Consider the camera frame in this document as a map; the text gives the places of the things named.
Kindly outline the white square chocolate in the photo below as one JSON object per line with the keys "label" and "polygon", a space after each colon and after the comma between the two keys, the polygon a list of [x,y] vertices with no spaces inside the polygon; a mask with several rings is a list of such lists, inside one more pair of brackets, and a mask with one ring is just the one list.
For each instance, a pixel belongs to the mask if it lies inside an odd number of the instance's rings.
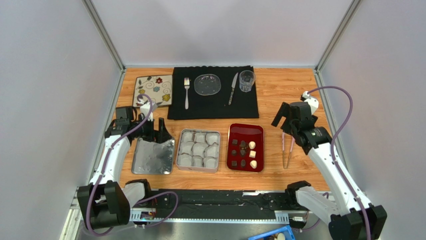
{"label": "white square chocolate", "polygon": [[255,158],[256,157],[256,151],[254,151],[254,150],[251,150],[250,152],[249,152],[249,157],[250,158]]}

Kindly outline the silver fork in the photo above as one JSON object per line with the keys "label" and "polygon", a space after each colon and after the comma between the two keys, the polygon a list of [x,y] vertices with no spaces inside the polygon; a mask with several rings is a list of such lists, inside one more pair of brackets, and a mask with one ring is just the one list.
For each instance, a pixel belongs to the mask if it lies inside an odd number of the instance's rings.
{"label": "silver fork", "polygon": [[189,109],[189,89],[190,89],[190,79],[188,77],[184,78],[184,89],[185,89],[185,103],[184,107],[186,110]]}

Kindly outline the floral square plate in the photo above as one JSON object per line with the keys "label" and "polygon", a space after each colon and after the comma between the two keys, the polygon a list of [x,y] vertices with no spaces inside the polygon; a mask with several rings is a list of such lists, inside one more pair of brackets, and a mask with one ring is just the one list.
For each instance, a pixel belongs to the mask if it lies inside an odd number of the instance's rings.
{"label": "floral square plate", "polygon": [[142,103],[138,101],[138,96],[145,94],[159,107],[170,106],[173,101],[172,91],[172,75],[139,76],[135,80],[132,105],[136,108],[140,107]]}

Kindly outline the clear drinking glass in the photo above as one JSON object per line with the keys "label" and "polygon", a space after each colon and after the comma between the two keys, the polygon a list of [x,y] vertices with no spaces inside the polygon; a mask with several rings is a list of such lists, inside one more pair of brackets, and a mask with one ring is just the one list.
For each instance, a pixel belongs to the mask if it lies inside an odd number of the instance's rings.
{"label": "clear drinking glass", "polygon": [[248,93],[252,90],[256,75],[251,70],[244,70],[239,74],[239,88],[242,92]]}

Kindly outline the white shell chocolate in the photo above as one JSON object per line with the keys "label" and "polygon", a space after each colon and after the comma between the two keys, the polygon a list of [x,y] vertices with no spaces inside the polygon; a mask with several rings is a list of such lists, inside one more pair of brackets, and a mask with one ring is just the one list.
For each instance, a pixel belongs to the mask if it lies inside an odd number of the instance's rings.
{"label": "white shell chocolate", "polygon": [[249,144],[248,144],[248,146],[249,146],[249,148],[251,150],[253,150],[256,147],[256,142],[255,141],[250,141]]}
{"label": "white shell chocolate", "polygon": [[256,169],[258,166],[258,162],[256,160],[251,160],[249,165],[251,166],[252,169]]}

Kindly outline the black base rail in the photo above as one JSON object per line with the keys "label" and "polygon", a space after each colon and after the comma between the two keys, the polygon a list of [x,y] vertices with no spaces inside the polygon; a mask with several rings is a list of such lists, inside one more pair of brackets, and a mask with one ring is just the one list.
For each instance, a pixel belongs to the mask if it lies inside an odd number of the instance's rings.
{"label": "black base rail", "polygon": [[306,222],[307,209],[285,191],[158,189],[130,212],[134,223]]}

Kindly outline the pink metal tongs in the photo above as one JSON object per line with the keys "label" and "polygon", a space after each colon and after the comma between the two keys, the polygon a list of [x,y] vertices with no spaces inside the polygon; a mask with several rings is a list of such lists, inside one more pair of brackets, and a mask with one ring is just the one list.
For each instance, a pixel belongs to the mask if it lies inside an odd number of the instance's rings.
{"label": "pink metal tongs", "polygon": [[284,169],[288,169],[289,167],[290,161],[292,159],[294,144],[295,144],[295,139],[291,137],[290,143],[288,144],[288,147],[286,147],[287,146],[286,139],[287,139],[287,134],[283,132],[281,135],[281,145],[282,145],[282,163],[283,163]]}

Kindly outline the red lacquer tray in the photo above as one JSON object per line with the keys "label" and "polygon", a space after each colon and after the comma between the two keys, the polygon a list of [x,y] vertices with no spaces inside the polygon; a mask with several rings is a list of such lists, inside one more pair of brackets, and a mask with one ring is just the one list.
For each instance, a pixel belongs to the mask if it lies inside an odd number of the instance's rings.
{"label": "red lacquer tray", "polygon": [[[237,145],[233,145],[233,139],[238,140]],[[241,141],[246,142],[246,148],[240,148]],[[254,141],[256,147],[254,149],[249,148],[249,142]],[[245,149],[246,155],[240,156],[240,150]],[[237,151],[237,155],[232,155],[232,150]],[[250,151],[256,151],[256,157],[250,158]],[[241,167],[241,160],[246,161],[246,166]],[[257,168],[253,169],[250,166],[250,161],[257,161]],[[237,166],[232,166],[232,161],[237,161]],[[226,154],[226,165],[230,170],[233,171],[244,171],[250,173],[260,173],[265,167],[265,131],[260,125],[244,124],[244,123],[233,123],[228,129],[228,143],[227,143],[227,154]]]}

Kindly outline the blue plastic crate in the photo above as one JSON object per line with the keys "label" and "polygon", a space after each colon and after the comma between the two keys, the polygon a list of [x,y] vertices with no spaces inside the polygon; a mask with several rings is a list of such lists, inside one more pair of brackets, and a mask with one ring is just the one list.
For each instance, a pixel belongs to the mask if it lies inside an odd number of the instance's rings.
{"label": "blue plastic crate", "polygon": [[270,230],[255,236],[251,236],[248,240],[295,240],[292,228],[289,225]]}

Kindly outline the black cloth placemat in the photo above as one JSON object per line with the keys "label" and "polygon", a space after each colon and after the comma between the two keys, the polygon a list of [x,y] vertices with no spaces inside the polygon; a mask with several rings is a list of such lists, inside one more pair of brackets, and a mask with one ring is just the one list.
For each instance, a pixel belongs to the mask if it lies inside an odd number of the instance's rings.
{"label": "black cloth placemat", "polygon": [[[236,73],[245,70],[254,71],[254,68],[250,65],[175,67],[172,74],[172,104],[168,107],[167,118],[169,120],[258,119],[260,115],[256,86],[249,92],[243,92],[237,81],[232,103],[228,105],[233,78]],[[206,74],[214,74],[220,78],[221,90],[217,94],[201,96],[196,93],[195,79]],[[185,109],[184,78],[190,79],[188,109]]]}

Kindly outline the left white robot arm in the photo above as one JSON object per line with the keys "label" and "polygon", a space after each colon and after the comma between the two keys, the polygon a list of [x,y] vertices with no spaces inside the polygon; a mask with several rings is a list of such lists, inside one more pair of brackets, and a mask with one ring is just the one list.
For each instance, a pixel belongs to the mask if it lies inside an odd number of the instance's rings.
{"label": "left white robot arm", "polygon": [[86,229],[97,236],[97,229],[126,225],[131,209],[151,190],[145,179],[132,180],[124,188],[119,185],[125,157],[133,140],[162,144],[172,138],[164,119],[159,118],[159,129],[154,129],[155,103],[146,103],[137,110],[133,106],[118,107],[115,119],[104,133],[104,149],[98,168],[88,185],[77,190],[77,200]]}

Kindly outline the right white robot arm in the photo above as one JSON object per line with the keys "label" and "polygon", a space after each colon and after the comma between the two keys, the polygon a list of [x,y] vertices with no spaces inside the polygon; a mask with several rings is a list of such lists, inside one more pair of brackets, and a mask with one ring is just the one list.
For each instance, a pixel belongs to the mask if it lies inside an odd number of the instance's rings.
{"label": "right white robot arm", "polygon": [[331,190],[333,200],[318,193],[307,181],[289,184],[286,191],[293,201],[314,213],[328,226],[334,240],[377,240],[388,217],[381,205],[373,205],[359,189],[332,149],[332,137],[324,127],[316,126],[312,108],[318,102],[283,102],[272,121],[276,127],[284,118],[281,129],[317,166]]}

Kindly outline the silver tin lid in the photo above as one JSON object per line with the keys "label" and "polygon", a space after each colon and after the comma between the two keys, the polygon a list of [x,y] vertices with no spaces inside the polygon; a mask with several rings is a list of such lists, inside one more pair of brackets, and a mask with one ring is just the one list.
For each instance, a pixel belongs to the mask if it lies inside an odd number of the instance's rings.
{"label": "silver tin lid", "polygon": [[134,150],[131,171],[136,175],[168,175],[173,170],[175,140],[163,143],[139,138]]}

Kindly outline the silver chocolate tin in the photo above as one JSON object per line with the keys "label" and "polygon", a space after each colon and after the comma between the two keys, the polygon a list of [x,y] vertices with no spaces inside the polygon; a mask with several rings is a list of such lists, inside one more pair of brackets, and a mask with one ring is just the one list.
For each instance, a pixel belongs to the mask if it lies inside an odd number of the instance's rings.
{"label": "silver chocolate tin", "polygon": [[176,166],[182,171],[216,173],[220,161],[221,134],[214,130],[183,129],[178,142]]}

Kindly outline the clear glass plate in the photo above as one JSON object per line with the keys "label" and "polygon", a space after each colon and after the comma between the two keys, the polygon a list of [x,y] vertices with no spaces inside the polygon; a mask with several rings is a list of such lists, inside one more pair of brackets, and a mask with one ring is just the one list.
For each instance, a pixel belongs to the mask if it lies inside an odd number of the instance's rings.
{"label": "clear glass plate", "polygon": [[194,80],[194,90],[200,96],[217,94],[222,88],[220,78],[215,74],[199,75]]}

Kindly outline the silver table knife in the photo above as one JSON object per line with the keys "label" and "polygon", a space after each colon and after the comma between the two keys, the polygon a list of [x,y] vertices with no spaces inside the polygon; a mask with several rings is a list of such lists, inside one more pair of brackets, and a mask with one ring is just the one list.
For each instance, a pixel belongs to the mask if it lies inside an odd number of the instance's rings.
{"label": "silver table knife", "polygon": [[232,100],[233,100],[233,96],[234,96],[234,92],[235,92],[235,87],[236,87],[238,76],[239,76],[239,73],[237,72],[234,75],[232,83],[231,83],[231,92],[230,92],[230,97],[229,97],[229,100],[228,100],[228,105],[229,106],[232,104]]}

